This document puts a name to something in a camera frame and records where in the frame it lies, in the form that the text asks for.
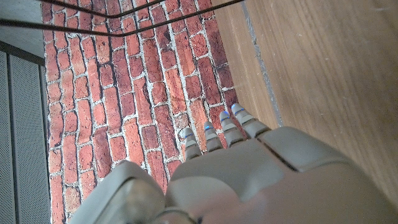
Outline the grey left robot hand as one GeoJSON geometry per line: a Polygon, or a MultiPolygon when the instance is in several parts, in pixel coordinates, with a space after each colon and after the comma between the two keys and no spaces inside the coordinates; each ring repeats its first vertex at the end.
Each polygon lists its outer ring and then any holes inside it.
{"type": "Polygon", "coordinates": [[[206,122],[207,152],[185,130],[186,160],[162,190],[120,162],[72,223],[396,223],[397,209],[354,162],[288,126],[270,129],[241,105],[206,122]]]}

